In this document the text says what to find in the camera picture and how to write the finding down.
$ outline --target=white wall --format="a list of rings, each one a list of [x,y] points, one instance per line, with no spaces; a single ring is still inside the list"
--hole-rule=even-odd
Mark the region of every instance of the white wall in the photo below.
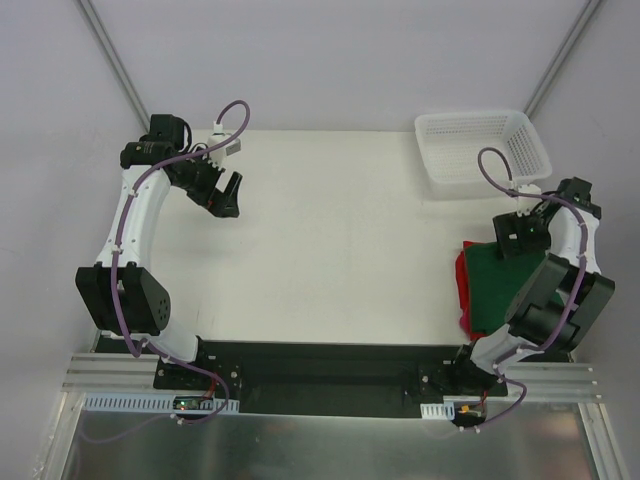
[[[29,469],[91,320],[74,286],[102,245],[118,153],[140,135],[74,2],[0,2],[0,478]]]
[[[535,120],[554,180],[592,181],[603,209],[598,263],[616,281],[616,293],[579,355],[599,367],[632,478],[640,477],[639,22],[640,2],[609,0]]]
[[[253,129],[412,131],[424,113],[524,108],[584,2],[95,4],[150,112],[209,128],[242,97]]]

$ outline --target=laundry basket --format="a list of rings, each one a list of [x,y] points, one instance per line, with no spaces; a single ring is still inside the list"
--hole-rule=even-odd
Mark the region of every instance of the laundry basket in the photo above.
[[[551,162],[527,116],[515,110],[421,115],[416,137],[433,198],[442,200],[502,195],[478,169],[478,152],[495,147],[506,156],[516,185],[551,175]],[[487,172],[509,186],[500,158],[483,155]]]

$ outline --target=purple cable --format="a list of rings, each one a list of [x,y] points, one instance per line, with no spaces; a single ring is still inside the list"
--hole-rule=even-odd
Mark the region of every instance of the purple cable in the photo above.
[[[179,155],[177,157],[173,157],[173,158],[169,158],[169,159],[163,160],[163,161],[153,165],[148,170],[146,170],[142,175],[140,175],[140,177],[133,184],[132,191],[129,194],[127,200],[125,201],[124,207],[122,209],[122,214],[120,215],[120,220],[118,222],[118,228],[116,230],[116,237],[115,237],[115,241],[114,241],[116,249],[114,249],[114,251],[113,251],[113,257],[112,257],[112,262],[111,262],[111,272],[110,272],[111,273],[111,275],[110,275],[111,298],[113,300],[113,306],[114,306],[114,310],[115,310],[115,313],[116,313],[116,318],[118,320],[118,325],[120,326],[120,331],[122,333],[122,336],[124,337],[125,344],[127,345],[127,348],[129,349],[129,352],[131,353],[131,355],[133,355],[136,358],[140,357],[140,355],[142,354],[143,348],[146,346],[146,347],[149,348],[149,350],[151,350],[156,355],[159,355],[160,357],[162,357],[164,359],[168,359],[170,362],[173,362],[176,365],[179,365],[179,366],[181,366],[183,368],[186,368],[188,370],[191,370],[191,371],[194,371],[196,373],[200,373],[202,375],[206,375],[206,376],[210,377],[212,380],[214,380],[218,384],[222,385],[222,388],[224,389],[225,401],[222,403],[222,405],[220,405],[218,408],[216,408],[215,410],[213,410],[211,413],[207,414],[203,418],[200,418],[200,419],[197,419],[197,420],[181,419],[182,423],[185,423],[187,425],[195,425],[195,424],[199,424],[199,423],[204,423],[205,421],[209,420],[210,418],[216,416],[224,408],[226,408],[226,406],[229,403],[229,398],[230,398],[229,387],[224,382],[224,380],[222,380],[222,378],[220,378],[214,372],[209,372],[207,370],[204,370],[202,368],[198,368],[198,367],[196,367],[194,365],[190,365],[187,362],[183,362],[182,360],[174,358],[174,357],[170,356],[169,354],[159,350],[153,344],[147,343],[148,342],[147,339],[138,342],[137,345],[134,344],[134,342],[133,342],[133,340],[131,338],[131,333],[129,332],[129,329],[127,327],[127,323],[126,323],[125,318],[124,318],[124,313],[122,311],[122,304],[120,303],[120,296],[118,295],[118,259],[120,258],[120,251],[118,249],[120,248],[120,246],[122,244],[122,237],[124,235],[124,227],[125,227],[125,224],[126,224],[126,220],[127,220],[127,216],[129,214],[129,211],[131,210],[131,205],[133,204],[133,199],[135,198],[135,194],[136,194],[137,190],[140,188],[140,186],[143,184],[143,182],[153,172],[155,172],[156,170],[160,170],[161,168],[164,168],[167,165],[171,165],[173,163],[181,162],[183,160],[189,160],[191,158],[201,157],[202,155],[210,153],[210,152],[213,152],[214,150],[218,150],[220,148],[224,148],[227,145],[229,145],[230,143],[232,143],[233,141],[235,141],[245,131],[245,129],[247,128],[247,125],[249,124],[251,111],[249,109],[249,105],[247,104],[247,102],[245,102],[243,100],[236,100],[236,101],[230,103],[229,105],[227,105],[222,110],[222,113],[218,116],[218,123],[220,123],[220,120],[222,119],[224,114],[226,112],[228,112],[230,108],[232,108],[232,107],[234,107],[236,105],[242,105],[245,108],[246,114],[245,114],[244,121],[242,122],[242,125],[240,125],[240,128],[238,128],[238,130],[236,130],[232,135],[230,135],[229,138],[227,138],[224,141],[214,145],[213,147],[205,148],[203,150],[198,150],[197,152],[186,153],[184,155]],[[85,442],[101,445],[101,444],[105,444],[105,443],[109,443],[109,442],[114,442],[116,440],[120,440],[121,438],[124,438],[129,434],[137,432],[141,428],[149,425],[150,423],[155,422],[156,420],[159,420],[160,418],[166,418],[166,414],[155,415],[155,416],[153,416],[151,418],[148,418],[147,420],[139,423],[138,425],[130,428],[129,430],[125,430],[124,432],[121,432],[121,433],[119,433],[117,435],[114,435],[114,436],[109,437],[109,438],[103,438],[103,439],[92,439],[92,438],[89,438],[85,434],[85,432],[84,432],[84,430],[82,428],[82,425],[81,425],[80,428],[79,428],[79,435]]]
[[[135,181],[131,189],[132,191],[130,192],[127,200],[125,201],[124,207],[122,209],[122,214],[120,215],[120,220],[118,222],[118,228],[116,230],[116,238],[114,241],[116,249],[114,249],[113,251],[113,257],[111,261],[111,278],[110,278],[111,299],[113,300],[113,306],[116,313],[116,318],[118,320],[118,325],[120,327],[122,336],[124,337],[124,342],[127,345],[129,352],[131,352],[131,355],[133,355],[136,358],[138,358],[142,353],[142,347],[140,345],[136,347],[133,344],[133,340],[131,339],[131,334],[129,333],[129,329],[127,328],[127,323],[124,319],[124,313],[122,312],[122,305],[120,303],[120,296],[118,295],[118,271],[117,271],[118,259],[120,258],[120,251],[118,249],[122,244],[124,227],[127,221],[127,216],[129,215],[129,210],[131,210],[131,205],[133,204],[135,194],[140,188],[140,186],[142,185],[142,183],[144,183],[144,181],[156,170],[160,170],[161,168],[164,168],[173,163],[181,162],[183,160],[202,157],[202,155],[211,153],[220,148],[224,148],[230,143],[232,143],[233,141],[235,141],[242,134],[242,132],[244,132],[245,129],[247,128],[247,125],[249,124],[249,119],[251,116],[251,110],[249,109],[249,105],[247,104],[247,102],[243,100],[236,100],[235,102],[230,103],[229,105],[227,105],[227,107],[225,107],[222,110],[222,112],[226,113],[229,110],[229,108],[231,108],[231,106],[235,106],[235,105],[242,105],[245,108],[246,115],[244,117],[244,121],[242,122],[242,125],[240,125],[240,128],[238,128],[238,130],[236,130],[232,135],[230,135],[229,138],[214,145],[213,147],[205,148],[204,150],[198,150],[197,152],[186,153],[184,155],[179,155],[173,158],[168,158],[166,160],[156,163],[155,165],[150,167],[148,170],[146,170],[142,175],[140,175],[140,177]]]
[[[536,351],[536,352],[544,352],[545,350],[547,350],[551,345],[553,345],[553,342],[556,341],[556,339],[558,338],[558,336],[560,335],[560,332],[562,332],[562,329],[564,328],[565,324],[567,323],[567,320],[569,319],[569,315],[571,314],[571,308],[576,300],[576,297],[578,296],[578,291],[580,290],[580,286],[582,285],[582,281],[584,280],[584,276],[585,273],[587,271],[587,258],[585,256],[586,252],[587,252],[587,242],[588,242],[588,238],[589,238],[589,230],[587,229],[587,225],[584,222],[584,217],[580,214],[580,211],[573,206],[571,203],[567,202],[566,200],[562,199],[562,198],[558,198],[558,197],[554,197],[553,195],[545,195],[545,194],[534,194],[534,193],[521,193],[515,190],[510,190],[508,188],[504,188],[503,186],[499,185],[495,180],[493,180],[493,178],[491,178],[491,176],[489,176],[489,174],[487,173],[486,169],[484,168],[484,165],[482,164],[482,155],[486,152],[493,152],[495,154],[497,154],[500,159],[503,161],[506,169],[507,169],[507,173],[509,176],[509,180],[513,180],[513,176],[511,174],[511,168],[509,167],[509,162],[507,161],[506,157],[504,156],[504,154],[498,150],[497,148],[493,148],[493,147],[486,147],[483,148],[482,150],[480,150],[480,152],[478,152],[478,167],[480,168],[480,173],[482,173],[482,176],[487,180],[487,182],[489,182],[491,184],[491,186],[493,186],[494,188],[500,190],[501,192],[505,193],[506,195],[510,196],[510,197],[525,197],[525,198],[535,198],[538,200],[544,200],[544,201],[550,201],[550,202],[554,202],[557,204],[562,205],[563,207],[566,207],[569,209],[569,211],[573,214],[574,217],[576,217],[576,220],[578,221],[578,225],[580,226],[580,252],[579,252],[579,268],[578,268],[578,274],[576,275],[576,280],[573,284],[573,287],[571,288],[571,292],[569,293],[569,298],[567,300],[566,305],[564,306],[564,309],[562,310],[562,314],[560,315],[560,319],[558,320],[558,324],[556,325],[556,327],[553,329],[553,332],[551,332],[551,335],[549,335],[549,338],[547,338],[547,340],[545,340],[545,342],[540,345],[540,346],[531,346],[531,345],[527,345],[527,344],[523,344],[520,345],[519,347],[516,347],[510,351],[508,351],[507,353],[501,355],[500,357],[498,357],[496,359],[496,367],[494,368],[494,372],[496,373],[496,375],[498,376],[498,378],[500,378],[501,380],[503,380],[506,383],[509,383],[511,385],[516,385],[517,387],[520,387],[522,389],[522,393],[520,394],[520,397],[518,397],[518,399],[506,410],[504,410],[503,412],[500,412],[498,415],[496,415],[495,417],[492,417],[490,419],[488,419],[487,421],[485,421],[482,426],[486,426],[489,425],[491,423],[494,423],[496,420],[505,417],[506,415],[508,415],[509,413],[511,413],[513,410],[515,410],[525,399],[525,397],[527,396],[527,387],[524,383],[521,382],[517,382],[515,380],[511,380],[509,378],[507,378],[505,375],[503,375],[502,373],[500,373],[500,365],[507,359],[511,358],[512,356],[514,356],[517,351],[518,348],[521,349],[526,349],[526,350],[532,350],[532,351]]]
[[[231,396],[230,392],[229,392],[229,387],[224,382],[224,380],[222,380],[222,378],[220,378],[217,374],[215,374],[213,372],[209,372],[208,370],[204,370],[202,368],[196,367],[194,365],[190,365],[190,364],[188,364],[186,362],[183,362],[182,360],[178,360],[177,358],[174,358],[174,357],[162,352],[160,349],[158,349],[157,347],[155,347],[151,343],[145,344],[144,341],[141,341],[140,344],[143,347],[146,346],[147,348],[149,348],[149,350],[151,350],[156,355],[159,355],[162,358],[168,359],[170,362],[173,362],[176,365],[179,365],[179,366],[181,366],[183,368],[187,368],[187,369],[192,370],[194,372],[201,373],[202,375],[206,375],[206,376],[210,377],[212,380],[215,380],[218,384],[222,385],[222,388],[224,389],[225,400],[218,408],[216,408],[212,412],[208,413],[206,416],[204,416],[202,418],[199,418],[197,420],[187,420],[187,419],[183,418],[182,419],[182,423],[184,423],[186,425],[196,425],[198,423],[204,423],[207,420],[209,420],[210,418],[215,417],[217,414],[219,414],[229,404],[229,398]],[[126,436],[128,436],[128,435],[130,435],[132,433],[135,433],[138,430],[140,430],[141,428],[146,427],[150,423],[154,423],[155,421],[160,420],[161,418],[167,418],[167,415],[165,413],[160,414],[160,415],[154,415],[153,417],[147,418],[145,421],[138,423],[137,425],[131,427],[128,430],[125,430],[124,432],[120,432],[117,435],[113,435],[111,437],[99,438],[99,439],[90,438],[90,437],[88,437],[86,435],[86,433],[84,431],[84,420],[83,420],[82,423],[80,424],[80,427],[78,428],[78,435],[80,436],[80,438],[82,438],[87,443],[91,443],[91,444],[94,444],[94,445],[104,445],[106,443],[115,442],[116,440],[120,440],[120,439],[122,439],[122,438],[124,438],[124,437],[126,437]]]

